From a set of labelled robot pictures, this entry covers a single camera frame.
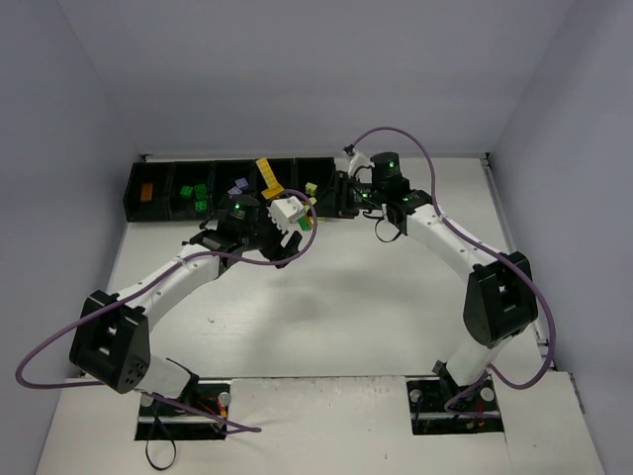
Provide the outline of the purple small lego brick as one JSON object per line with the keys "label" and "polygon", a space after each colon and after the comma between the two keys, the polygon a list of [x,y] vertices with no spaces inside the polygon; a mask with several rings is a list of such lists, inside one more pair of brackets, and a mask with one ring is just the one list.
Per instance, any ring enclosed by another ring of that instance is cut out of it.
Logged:
{"label": "purple small lego brick", "polygon": [[234,181],[235,186],[240,190],[246,190],[249,188],[249,183],[246,178],[239,178]]}

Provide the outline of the yellow small lego brick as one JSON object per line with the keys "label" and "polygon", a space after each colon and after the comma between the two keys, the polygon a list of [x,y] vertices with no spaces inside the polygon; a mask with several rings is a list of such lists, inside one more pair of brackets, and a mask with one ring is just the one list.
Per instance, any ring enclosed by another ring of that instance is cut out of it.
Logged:
{"label": "yellow small lego brick", "polygon": [[266,157],[261,157],[255,161],[259,173],[266,185],[261,191],[264,199],[272,201],[284,192],[284,187],[280,184],[274,171]]}

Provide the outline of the lime rounded lego brick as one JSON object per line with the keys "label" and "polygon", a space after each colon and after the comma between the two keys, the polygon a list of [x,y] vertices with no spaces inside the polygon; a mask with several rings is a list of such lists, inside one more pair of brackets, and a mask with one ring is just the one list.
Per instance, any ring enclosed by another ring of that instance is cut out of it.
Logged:
{"label": "lime rounded lego brick", "polygon": [[310,196],[314,196],[317,192],[317,185],[312,182],[307,182],[305,189]]}

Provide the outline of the green lime brown lego cluster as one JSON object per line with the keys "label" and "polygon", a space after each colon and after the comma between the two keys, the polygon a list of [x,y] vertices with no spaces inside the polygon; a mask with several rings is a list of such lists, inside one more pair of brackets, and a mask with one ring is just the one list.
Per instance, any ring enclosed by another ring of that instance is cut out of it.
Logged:
{"label": "green lime brown lego cluster", "polygon": [[302,216],[298,220],[298,224],[302,231],[311,231],[314,228],[313,220],[308,216]]}

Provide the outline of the green small lego brick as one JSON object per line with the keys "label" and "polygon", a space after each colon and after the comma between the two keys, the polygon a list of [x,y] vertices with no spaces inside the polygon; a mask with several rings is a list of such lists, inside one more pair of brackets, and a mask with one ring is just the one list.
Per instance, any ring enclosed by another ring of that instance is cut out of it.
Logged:
{"label": "green small lego brick", "polygon": [[191,199],[194,194],[194,188],[191,186],[183,186],[179,192],[179,196],[183,199]]}

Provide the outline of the orange lego brick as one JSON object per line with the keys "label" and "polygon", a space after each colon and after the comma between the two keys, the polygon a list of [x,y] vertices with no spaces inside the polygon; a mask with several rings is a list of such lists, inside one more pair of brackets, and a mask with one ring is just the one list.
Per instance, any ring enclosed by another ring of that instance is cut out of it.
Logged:
{"label": "orange lego brick", "polygon": [[153,184],[152,183],[142,183],[139,192],[139,200],[142,203],[149,203],[152,201],[153,197]]}

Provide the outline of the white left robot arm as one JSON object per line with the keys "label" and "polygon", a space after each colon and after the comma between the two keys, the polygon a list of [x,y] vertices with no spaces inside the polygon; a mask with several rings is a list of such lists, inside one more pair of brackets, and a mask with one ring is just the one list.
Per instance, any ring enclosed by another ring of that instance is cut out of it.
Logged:
{"label": "white left robot arm", "polygon": [[138,391],[181,399],[198,376],[182,364],[154,356],[150,334],[174,307],[198,288],[243,261],[282,268],[301,254],[293,226],[306,214],[296,192],[263,203],[248,195],[228,200],[212,228],[202,227],[165,265],[120,292],[96,291],[84,303],[69,351],[71,363],[120,394]]}

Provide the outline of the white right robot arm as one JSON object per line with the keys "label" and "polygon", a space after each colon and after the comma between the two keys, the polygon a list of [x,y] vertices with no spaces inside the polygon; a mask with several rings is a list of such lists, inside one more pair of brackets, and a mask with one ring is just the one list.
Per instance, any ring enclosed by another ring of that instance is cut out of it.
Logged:
{"label": "white right robot arm", "polygon": [[349,167],[335,186],[340,213],[380,211],[400,236],[426,246],[465,282],[462,321],[466,336],[447,361],[438,363],[436,373],[455,387],[473,384],[506,343],[538,316],[534,292],[501,261],[505,258],[530,277],[527,257],[518,251],[487,253],[484,244],[463,228],[452,231],[433,198],[410,186],[397,153],[367,157],[353,146],[345,153]]}

